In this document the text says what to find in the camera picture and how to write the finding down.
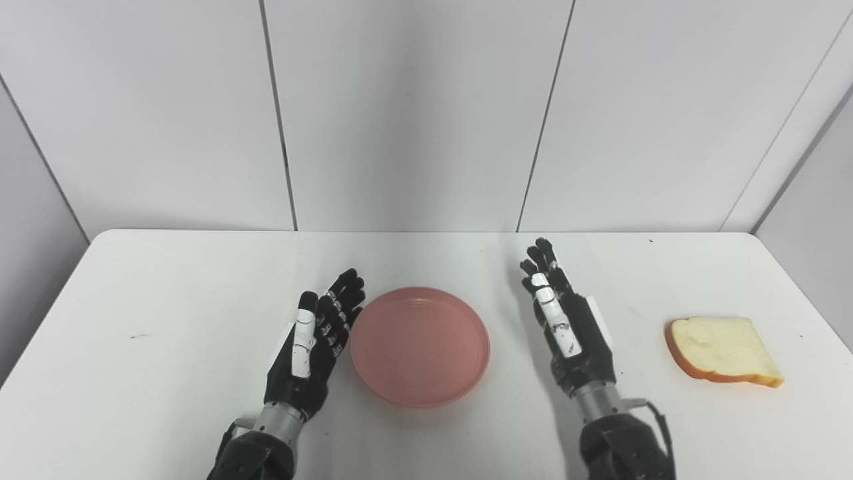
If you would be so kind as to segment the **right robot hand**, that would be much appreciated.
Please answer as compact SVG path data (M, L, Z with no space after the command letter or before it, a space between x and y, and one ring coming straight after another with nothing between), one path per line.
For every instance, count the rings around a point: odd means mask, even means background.
M614 385L612 350L588 297L580 295L558 264L552 243L537 238L520 268L522 285L533 301L534 315L551 352L552 376L567 395L587 385Z

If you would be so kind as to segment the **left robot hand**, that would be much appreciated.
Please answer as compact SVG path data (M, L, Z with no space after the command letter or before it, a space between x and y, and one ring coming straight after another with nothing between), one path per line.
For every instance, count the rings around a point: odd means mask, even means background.
M266 377L266 404L292 407L304 422L316 416L365 298L365 280L355 268L341 273L322 295L302 292L295 324Z

